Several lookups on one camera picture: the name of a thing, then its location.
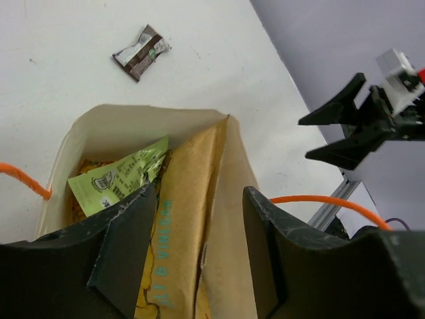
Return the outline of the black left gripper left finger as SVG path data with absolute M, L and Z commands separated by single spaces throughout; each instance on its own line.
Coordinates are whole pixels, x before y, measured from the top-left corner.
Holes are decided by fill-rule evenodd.
M 69 227 L 1 246 L 2 318 L 133 318 L 157 204 L 146 185 Z

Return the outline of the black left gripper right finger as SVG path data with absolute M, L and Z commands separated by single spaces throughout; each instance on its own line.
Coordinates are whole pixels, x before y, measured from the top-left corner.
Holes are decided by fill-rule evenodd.
M 344 240 L 243 191 L 259 318 L 423 318 L 424 233 L 370 229 Z

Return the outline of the beige paper gift bag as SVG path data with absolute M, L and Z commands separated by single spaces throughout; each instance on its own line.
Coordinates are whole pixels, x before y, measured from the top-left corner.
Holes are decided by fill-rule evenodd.
M 270 318 L 248 259 L 255 185 L 238 122 L 214 110 L 100 105 L 62 141 L 33 241 L 1 245 L 2 318 Z

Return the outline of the large tan chip bag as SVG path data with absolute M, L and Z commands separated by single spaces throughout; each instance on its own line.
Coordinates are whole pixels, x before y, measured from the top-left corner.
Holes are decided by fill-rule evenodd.
M 228 120 L 195 134 L 171 151 L 159 183 L 159 201 L 135 318 L 192 318 Z

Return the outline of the small green candy packet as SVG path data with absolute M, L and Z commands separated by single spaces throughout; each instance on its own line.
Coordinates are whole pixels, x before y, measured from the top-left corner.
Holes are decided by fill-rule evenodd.
M 113 206 L 144 185 L 154 182 L 163 166 L 168 147 L 169 138 L 165 136 L 142 150 L 114 161 L 111 165 L 117 174 L 107 194 L 102 196 L 102 203 L 106 203 L 106 198 L 113 199 Z

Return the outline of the brown chocolate bar wrapper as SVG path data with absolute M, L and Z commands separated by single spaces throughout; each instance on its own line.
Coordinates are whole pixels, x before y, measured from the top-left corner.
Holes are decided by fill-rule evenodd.
M 142 30 L 136 44 L 114 53 L 112 58 L 139 82 L 142 74 L 158 56 L 171 50 L 171 45 L 149 24 Z

